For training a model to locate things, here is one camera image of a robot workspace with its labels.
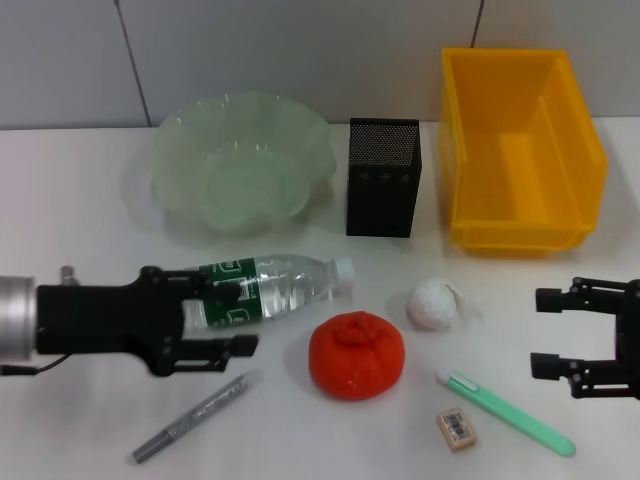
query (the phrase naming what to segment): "white ball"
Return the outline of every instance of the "white ball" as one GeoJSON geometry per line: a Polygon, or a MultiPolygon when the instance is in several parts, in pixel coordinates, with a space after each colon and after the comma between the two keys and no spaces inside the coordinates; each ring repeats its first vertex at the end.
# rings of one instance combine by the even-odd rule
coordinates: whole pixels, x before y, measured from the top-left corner
{"type": "Polygon", "coordinates": [[[420,282],[411,292],[407,314],[418,327],[439,330],[451,325],[461,303],[462,294],[449,282],[431,278],[420,282]]]}

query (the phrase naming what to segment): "green bottle label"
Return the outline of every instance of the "green bottle label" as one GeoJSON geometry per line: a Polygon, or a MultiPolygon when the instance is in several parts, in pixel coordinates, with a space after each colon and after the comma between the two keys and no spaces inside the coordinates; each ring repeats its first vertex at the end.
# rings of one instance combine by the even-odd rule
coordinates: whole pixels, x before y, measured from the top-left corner
{"type": "Polygon", "coordinates": [[[242,287],[238,303],[231,307],[218,302],[204,302],[204,313],[210,327],[225,328],[262,320],[260,288],[253,258],[214,263],[199,267],[199,270],[207,272],[214,285],[235,282],[242,287]]]}

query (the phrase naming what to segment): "silver cylinder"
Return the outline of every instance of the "silver cylinder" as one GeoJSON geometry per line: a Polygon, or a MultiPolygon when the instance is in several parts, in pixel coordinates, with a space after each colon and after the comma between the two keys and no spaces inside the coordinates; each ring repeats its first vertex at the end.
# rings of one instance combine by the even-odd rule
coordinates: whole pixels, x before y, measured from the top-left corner
{"type": "Polygon", "coordinates": [[[0,360],[29,360],[35,328],[35,280],[0,277],[0,360]]]}

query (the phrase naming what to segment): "green glass bowl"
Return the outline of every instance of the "green glass bowl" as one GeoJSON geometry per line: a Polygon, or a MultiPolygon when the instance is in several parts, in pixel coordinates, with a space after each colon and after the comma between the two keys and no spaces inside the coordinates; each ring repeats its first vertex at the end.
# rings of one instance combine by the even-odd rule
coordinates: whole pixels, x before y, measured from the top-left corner
{"type": "Polygon", "coordinates": [[[324,118],[258,92],[178,110],[158,128],[150,161],[167,209],[221,231],[295,215],[336,169],[324,118]]]}

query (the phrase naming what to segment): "tile grout line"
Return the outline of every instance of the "tile grout line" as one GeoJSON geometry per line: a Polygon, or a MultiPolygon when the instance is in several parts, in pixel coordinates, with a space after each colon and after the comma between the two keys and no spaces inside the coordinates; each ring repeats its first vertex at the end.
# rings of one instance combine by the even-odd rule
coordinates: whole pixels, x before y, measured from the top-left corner
{"type": "Polygon", "coordinates": [[[476,37],[478,36],[478,28],[480,27],[480,21],[482,20],[482,11],[484,10],[484,0],[480,0],[480,7],[478,8],[478,15],[476,16],[476,25],[473,27],[473,36],[471,37],[470,48],[475,48],[476,37]]]}
{"type": "Polygon", "coordinates": [[[120,10],[120,0],[113,0],[113,4],[116,7],[118,14],[118,22],[120,23],[120,30],[124,38],[124,43],[127,46],[127,53],[129,55],[129,62],[131,62],[131,69],[133,70],[133,77],[136,80],[136,86],[138,87],[138,95],[140,96],[140,103],[142,103],[142,109],[144,110],[144,117],[147,121],[147,126],[151,127],[151,119],[149,118],[149,110],[147,109],[147,101],[144,98],[144,92],[142,91],[142,83],[140,83],[140,76],[138,75],[138,68],[136,67],[136,61],[133,58],[133,51],[131,50],[131,43],[129,42],[129,34],[127,33],[127,27],[124,23],[124,17],[120,10]]]}

